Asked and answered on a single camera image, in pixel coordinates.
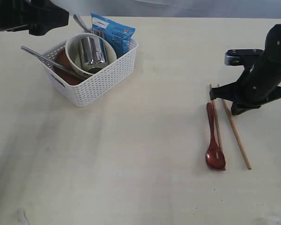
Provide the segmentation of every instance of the spoon bowl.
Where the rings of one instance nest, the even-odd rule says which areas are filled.
[[[214,108],[211,103],[207,103],[207,114],[210,126],[210,145],[205,155],[206,164],[213,170],[225,170],[225,156],[214,136]]]

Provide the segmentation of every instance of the metal spoon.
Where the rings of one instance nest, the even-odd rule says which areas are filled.
[[[83,77],[83,76],[81,76],[81,75],[75,73],[75,72],[72,71],[72,70],[69,70],[68,68],[66,68],[66,67],[64,67],[64,66],[62,66],[62,65],[60,65],[60,64],[58,64],[57,62],[52,61],[51,59],[46,58],[45,56],[43,56],[43,55],[41,55],[41,54],[39,54],[39,53],[37,53],[37,52],[31,50],[31,49],[28,48],[28,47],[21,46],[21,49],[24,50],[24,51],[26,51],[26,52],[28,52],[28,53],[31,54],[31,55],[34,55],[34,56],[38,57],[39,59],[42,59],[42,60],[44,60],[44,61],[46,61],[46,62],[48,62],[48,63],[50,63],[50,64],[56,66],[56,67],[59,68],[59,69],[64,70],[65,72],[69,73],[69,74],[72,75],[72,76],[75,76],[75,77],[79,78],[80,80],[83,80],[83,81],[86,80],[85,77]]]
[[[214,136],[214,109],[210,102],[207,103],[207,114],[210,126],[210,145],[205,155],[206,164],[213,170],[224,170],[225,156],[216,143]]]
[[[78,25],[84,30],[84,32],[86,33],[92,33],[93,28],[91,28],[91,30],[88,29],[88,27],[85,25],[85,23],[83,22],[83,20],[81,19],[81,17],[77,14],[73,15],[73,19],[76,21],[76,23],[78,23]]]

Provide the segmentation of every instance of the brown bowl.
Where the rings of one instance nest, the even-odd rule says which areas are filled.
[[[66,56],[66,51],[65,49],[61,50],[55,57],[55,62],[57,62],[58,64],[63,65],[64,67],[74,71],[71,67],[70,61],[67,59]],[[78,85],[82,82],[82,80],[80,80],[79,78],[70,75],[69,73],[53,66],[53,71],[61,78],[63,79],[65,82],[67,82],[70,85]]]

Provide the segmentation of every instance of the stainless steel cup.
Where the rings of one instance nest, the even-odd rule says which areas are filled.
[[[106,51],[99,37],[84,37],[78,43],[81,69],[95,74],[108,65]]]

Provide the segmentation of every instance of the white wall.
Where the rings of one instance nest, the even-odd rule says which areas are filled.
[[[281,0],[52,0],[71,14],[281,18]]]

